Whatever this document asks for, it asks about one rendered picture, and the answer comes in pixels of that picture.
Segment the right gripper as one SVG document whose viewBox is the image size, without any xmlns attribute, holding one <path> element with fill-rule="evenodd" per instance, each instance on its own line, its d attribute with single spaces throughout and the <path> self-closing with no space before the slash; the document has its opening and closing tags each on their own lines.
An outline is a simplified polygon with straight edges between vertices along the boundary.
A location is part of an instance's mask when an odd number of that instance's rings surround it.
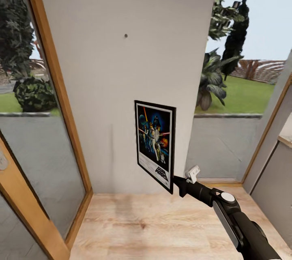
<svg viewBox="0 0 292 260">
<path fill-rule="evenodd" d="M 181 197 L 189 194 L 200 201 L 200 192 L 205 185 L 198 182 L 194 184 L 191 182 L 188 183 L 185 178 L 179 176 L 174 176 L 174 178 L 170 177 L 170 180 L 179 187 L 179 195 Z"/>
</svg>

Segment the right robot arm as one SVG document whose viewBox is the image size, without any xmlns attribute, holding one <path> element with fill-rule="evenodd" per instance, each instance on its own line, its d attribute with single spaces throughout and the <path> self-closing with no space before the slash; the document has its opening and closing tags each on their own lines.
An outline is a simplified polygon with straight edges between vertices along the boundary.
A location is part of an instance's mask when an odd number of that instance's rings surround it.
<svg viewBox="0 0 292 260">
<path fill-rule="evenodd" d="M 189 194 L 213 207 L 236 250 L 242 253 L 244 260 L 282 260 L 268 243 L 262 228 L 241 212 L 240 205 L 232 194 L 216 188 L 210 189 L 196 182 L 196 175 L 199 172 L 198 165 L 195 165 L 185 173 L 187 179 L 179 176 L 170 177 L 170 180 L 179 187 L 179 195 L 185 197 Z M 216 192 L 220 195 L 216 195 Z"/>
</svg>

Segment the poster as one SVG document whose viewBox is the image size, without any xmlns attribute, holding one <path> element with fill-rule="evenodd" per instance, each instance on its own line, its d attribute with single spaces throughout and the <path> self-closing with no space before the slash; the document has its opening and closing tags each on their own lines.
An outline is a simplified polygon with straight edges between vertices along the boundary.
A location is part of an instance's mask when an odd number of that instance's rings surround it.
<svg viewBox="0 0 292 260">
<path fill-rule="evenodd" d="M 176 107 L 135 100 L 137 163 L 173 195 Z"/>
</svg>

